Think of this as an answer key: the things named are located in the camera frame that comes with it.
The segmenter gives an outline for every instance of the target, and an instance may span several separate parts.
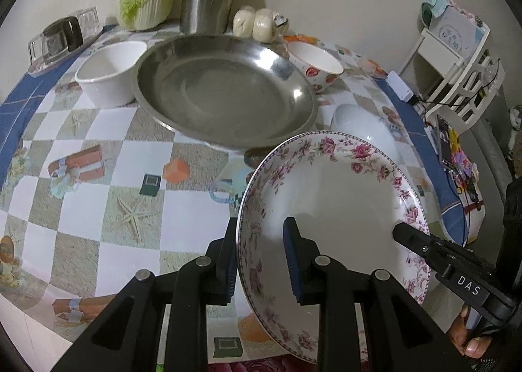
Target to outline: floor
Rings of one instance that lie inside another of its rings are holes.
[[[49,372],[71,343],[0,295],[0,322],[34,372]]]

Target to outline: screw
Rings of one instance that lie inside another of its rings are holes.
[[[315,264],[317,264],[318,266],[328,266],[330,264],[330,257],[317,256],[315,257]]]
[[[211,263],[212,259],[208,256],[200,256],[196,259],[196,264],[201,267],[208,266]]]
[[[390,273],[387,270],[378,269],[375,271],[375,277],[379,281],[387,281],[388,279],[390,279]]]
[[[136,272],[135,277],[140,282],[147,281],[148,278],[150,277],[150,270],[148,270],[148,269],[140,269],[139,271]]]

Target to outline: human hand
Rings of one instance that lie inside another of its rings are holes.
[[[466,329],[468,311],[469,306],[464,305],[460,315],[455,318],[447,334],[461,355],[480,359],[491,344],[491,337],[479,336],[466,344],[466,341],[468,341],[468,330]]]

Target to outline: floral bowl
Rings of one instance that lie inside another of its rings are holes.
[[[317,306],[292,294],[283,246],[283,221],[296,218],[301,235],[348,269],[386,269],[419,304],[430,269],[396,243],[393,227],[406,222],[428,233],[411,184],[379,149],[339,132],[309,132],[275,148],[256,169],[239,209],[239,278],[252,310],[284,349],[316,362]],[[367,359],[361,311],[361,360]]]

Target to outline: metal plate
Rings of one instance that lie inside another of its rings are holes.
[[[158,123],[221,146],[275,146],[317,116],[304,76],[253,40],[181,36],[150,48],[135,70],[132,90]]]

